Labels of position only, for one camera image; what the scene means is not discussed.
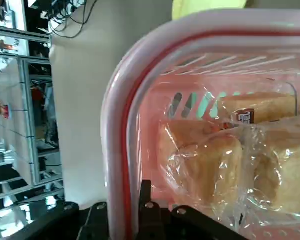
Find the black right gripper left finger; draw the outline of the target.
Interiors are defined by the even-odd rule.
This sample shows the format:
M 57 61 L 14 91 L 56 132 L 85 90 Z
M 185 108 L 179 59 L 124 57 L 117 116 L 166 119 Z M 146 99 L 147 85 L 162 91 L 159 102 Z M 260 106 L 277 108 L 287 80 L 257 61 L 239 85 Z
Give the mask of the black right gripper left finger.
M 106 202 L 80 210 L 74 202 L 59 203 L 14 234 L 16 240 L 108 240 Z

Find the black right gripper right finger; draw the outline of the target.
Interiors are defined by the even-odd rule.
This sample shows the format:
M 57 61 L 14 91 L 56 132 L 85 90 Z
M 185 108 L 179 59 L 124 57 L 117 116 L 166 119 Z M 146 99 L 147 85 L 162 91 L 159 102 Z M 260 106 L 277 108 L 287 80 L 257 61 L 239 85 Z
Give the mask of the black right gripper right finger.
M 181 205 L 162 208 L 151 198 L 152 183 L 141 182 L 137 240 L 242 240 L 243 236 L 212 218 Z

